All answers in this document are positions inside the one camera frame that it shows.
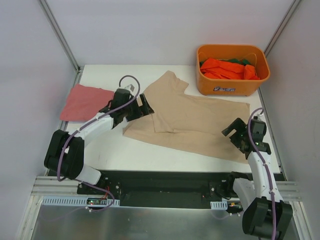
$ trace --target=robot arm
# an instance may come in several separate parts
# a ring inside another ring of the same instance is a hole
[[[243,232],[266,239],[270,239],[273,233],[272,189],[276,216],[275,239],[282,240],[292,218],[293,210],[290,204],[283,202],[275,177],[272,172],[270,173],[271,150],[269,144],[263,142],[267,132],[266,123],[254,117],[249,127],[255,147],[251,144],[248,126],[240,118],[237,118],[222,133],[227,136],[232,130],[236,131],[230,140],[245,154],[252,171],[253,181],[249,180],[246,174],[232,172],[228,181],[217,186],[217,189],[224,196],[239,198],[244,210]]]
[[[132,85],[118,88],[108,105],[83,125],[86,127],[77,129],[76,134],[72,136],[67,144],[67,149],[63,153],[60,169],[62,176],[71,180],[77,179],[99,188],[105,188],[105,176],[100,171],[84,164],[85,147],[99,135],[115,128],[124,118],[129,122],[154,113],[144,94],[140,94],[142,105],[139,105],[136,99],[126,105],[133,98],[132,91]],[[115,109],[118,110],[108,114],[108,112]],[[71,135],[63,130],[57,130],[53,133],[44,159],[46,168],[54,172],[58,171],[63,147],[70,137]]]

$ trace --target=logo on bin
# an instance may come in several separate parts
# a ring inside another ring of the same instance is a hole
[[[234,92],[235,90],[236,90],[235,88],[224,88],[224,87],[219,87],[219,86],[216,86],[213,89],[214,92],[216,92],[216,91]]]

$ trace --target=beige shirt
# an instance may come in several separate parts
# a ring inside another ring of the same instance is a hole
[[[155,113],[130,122],[123,135],[167,148],[247,163],[245,155],[221,131],[236,118],[247,122],[249,104],[186,95],[188,85],[167,71],[144,91]]]

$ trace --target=tabletop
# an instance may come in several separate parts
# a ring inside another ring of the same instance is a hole
[[[141,93],[166,71],[189,83],[185,94],[203,96],[196,86],[195,66],[189,65],[85,65],[80,84],[88,87],[115,91],[124,75],[135,76],[141,85]],[[124,85],[136,83],[133,79],[123,80]],[[262,106],[258,92],[250,96],[210,96],[234,102],[250,104],[250,111]],[[123,136],[124,121],[111,131],[107,131],[93,140],[84,151],[84,162],[98,170],[124,171],[165,171],[165,172],[243,172],[250,173],[246,163],[204,156],[167,147],[152,145]],[[69,122],[67,131],[79,128],[80,123]],[[271,169],[279,173],[271,136],[267,130],[263,139],[271,148]]]

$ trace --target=orange bin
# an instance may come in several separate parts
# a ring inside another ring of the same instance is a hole
[[[206,44],[198,48],[196,56],[196,85],[203,95],[249,96],[270,76],[265,54],[256,46]],[[200,62],[208,58],[218,60],[247,59],[255,66],[256,75],[260,80],[208,78],[200,71]]]

